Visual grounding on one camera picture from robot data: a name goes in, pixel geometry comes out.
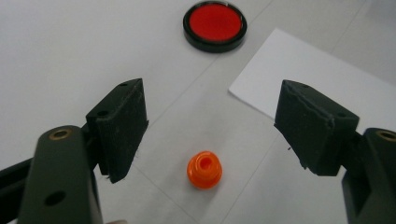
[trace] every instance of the screw hole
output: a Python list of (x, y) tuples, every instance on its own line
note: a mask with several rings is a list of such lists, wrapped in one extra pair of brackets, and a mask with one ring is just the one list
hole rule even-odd
[(391, 133), (387, 131), (378, 131), (376, 133), (387, 141), (396, 142), (396, 133)]
[(49, 135), (49, 139), (53, 141), (61, 140), (68, 137), (71, 132), (70, 129), (57, 130)]
[(106, 116), (107, 114), (108, 114), (108, 111), (105, 111), (105, 110), (98, 113), (99, 116)]
[(65, 197), (66, 193), (64, 191), (56, 191), (54, 193), (51, 193), (51, 195), (46, 198), (45, 204), (46, 206), (56, 205), (58, 203), (61, 203)]

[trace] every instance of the red circular container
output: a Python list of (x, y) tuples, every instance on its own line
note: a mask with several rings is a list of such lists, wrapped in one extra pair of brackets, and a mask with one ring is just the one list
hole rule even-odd
[(225, 52), (238, 47), (248, 28), (245, 17), (233, 5), (206, 1), (193, 6), (183, 19), (190, 44), (208, 52)]

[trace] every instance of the white sheet of paper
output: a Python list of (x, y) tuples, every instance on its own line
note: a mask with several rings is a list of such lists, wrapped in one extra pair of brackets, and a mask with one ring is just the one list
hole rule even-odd
[(275, 117), (283, 79), (302, 82), (358, 115), (358, 132), (396, 131), (396, 87), (275, 29), (230, 87), (230, 92)]

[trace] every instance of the white tabletop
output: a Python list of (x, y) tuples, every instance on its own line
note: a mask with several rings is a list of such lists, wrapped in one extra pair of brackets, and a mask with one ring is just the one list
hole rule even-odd
[[(97, 176), (105, 221), (347, 223), (343, 172), (305, 171), (274, 121), (227, 90), (276, 27), (396, 85), (396, 3), (231, 2), (247, 35), (223, 54), (185, 40), (191, 0), (0, 2), (0, 169), (32, 157), (46, 130), (82, 126), (113, 87), (142, 77), (150, 125), (124, 180)], [(204, 149), (224, 176), (201, 191), (185, 168)]]

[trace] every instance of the orange plastic cap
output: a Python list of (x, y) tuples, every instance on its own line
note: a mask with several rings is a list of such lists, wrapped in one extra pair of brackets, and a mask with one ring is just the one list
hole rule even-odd
[(198, 189), (210, 189), (216, 186), (222, 175), (219, 158), (210, 151), (202, 151), (191, 158), (187, 166), (187, 176)]

